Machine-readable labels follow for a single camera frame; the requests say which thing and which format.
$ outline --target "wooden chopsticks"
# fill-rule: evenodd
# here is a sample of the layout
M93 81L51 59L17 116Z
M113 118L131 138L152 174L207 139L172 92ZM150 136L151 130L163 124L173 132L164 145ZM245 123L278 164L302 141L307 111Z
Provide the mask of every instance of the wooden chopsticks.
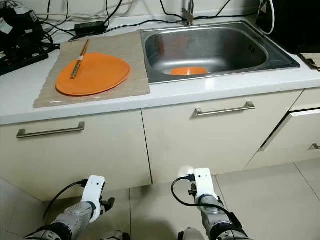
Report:
M84 59L84 55L86 54L86 51L88 49L88 45L89 45L89 39L86 40L86 42L85 42L85 44L84 44L84 46L82 48L82 51L80 53L80 56L78 58L78 61L76 61L75 67L74 67L74 69L73 69L73 71L71 73L71 77L70 77L71 79L75 79L76 78L76 75L77 75L78 70L80 68L81 62Z

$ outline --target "cream cabinet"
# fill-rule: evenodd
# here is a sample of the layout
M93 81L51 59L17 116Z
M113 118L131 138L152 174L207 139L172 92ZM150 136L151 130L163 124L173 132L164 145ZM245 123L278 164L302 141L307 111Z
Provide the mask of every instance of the cream cabinet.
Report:
M320 87L305 89L290 111L320 108Z
M0 126L0 178L37 199L90 175L105 191L151 184L140 109Z
M320 109L291 112L247 169L320 158Z
M184 166L213 174L243 170L301 90L142 110L152 179L174 180Z

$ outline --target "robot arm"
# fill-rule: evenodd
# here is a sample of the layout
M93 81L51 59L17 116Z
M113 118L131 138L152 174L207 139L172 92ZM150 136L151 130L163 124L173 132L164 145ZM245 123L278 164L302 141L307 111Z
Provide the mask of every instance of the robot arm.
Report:
M209 168L199 168L194 170L194 174L189 174L185 178L191 184L189 195L194 197L195 204L184 203L174 193L174 181L171 187L173 196L182 204L197 207L201 211L202 224L210 240L249 240L247 234L242 229L242 225L233 214L224 209L224 205L214 190L214 185ZM179 234L178 240L201 240L200 232L188 228Z
M112 208L114 198L110 198L108 202L101 201L104 186L104 177L90 176L79 203L68 207L50 225L39 228L24 239L76 240L88 224L93 223L102 214L101 205L104 205L105 211Z

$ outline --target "countertop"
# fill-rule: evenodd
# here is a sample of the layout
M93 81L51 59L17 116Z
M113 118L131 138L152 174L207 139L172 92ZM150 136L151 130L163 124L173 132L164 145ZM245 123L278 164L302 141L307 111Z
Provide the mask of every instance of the countertop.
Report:
M137 17L136 22L140 22L141 19L141 17ZM228 17L199 20L194 24L239 20L246 21L246 18ZM125 19L115 20L112 22L111 28L122 25L123 21ZM147 23L139 27L111 31L105 36L114 36L139 29L176 26L179 26L179 24ZM70 36L66 34L58 34L54 40L65 42L69 38ZM150 85L151 92L148 95L33 108L33 103L39 96L48 73L59 56L59 51L56 50L50 53L46 60L0 76L0 125L320 87L320 73L311 70L298 56L289 55L301 65L300 68L152 84Z

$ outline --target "stainless steel sink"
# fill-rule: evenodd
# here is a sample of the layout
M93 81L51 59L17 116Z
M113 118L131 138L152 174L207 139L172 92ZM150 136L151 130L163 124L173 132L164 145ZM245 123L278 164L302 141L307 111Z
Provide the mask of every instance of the stainless steel sink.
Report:
M298 68L299 63L245 21L142 30L149 83ZM171 75L175 68L203 67L206 74Z

